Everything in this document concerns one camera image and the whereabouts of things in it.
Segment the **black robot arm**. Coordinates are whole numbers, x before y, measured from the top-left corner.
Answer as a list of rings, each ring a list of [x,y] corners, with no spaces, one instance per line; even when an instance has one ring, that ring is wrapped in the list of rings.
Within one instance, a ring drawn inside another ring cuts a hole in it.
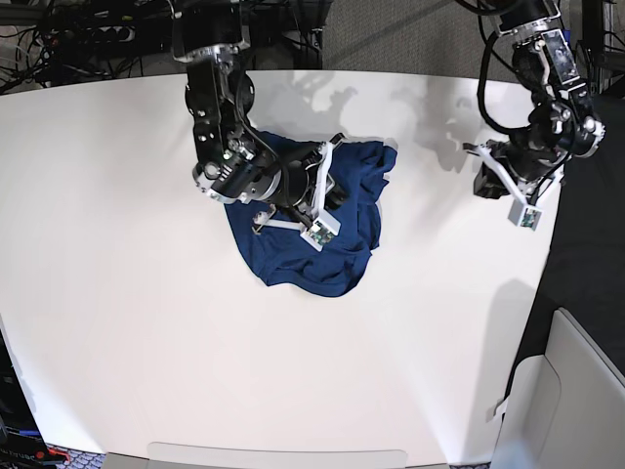
[[[259,51],[289,49],[295,65],[322,65],[328,1],[173,1],[172,52],[186,68],[185,101],[193,119],[196,186],[223,204],[258,201],[294,221],[312,215],[315,186],[323,206],[348,198],[321,172],[324,145],[278,149],[248,116],[255,102],[249,70]]]
[[[491,143],[492,157],[509,172],[535,204],[541,187],[572,157],[593,155],[604,138],[605,127],[595,113],[591,91],[580,76],[564,37],[561,12],[554,1],[478,1],[479,19],[492,20],[480,66],[478,102],[485,122],[507,136],[506,143]],[[513,38],[510,69],[531,94],[534,105],[523,127],[496,122],[485,107],[485,82],[494,45]]]

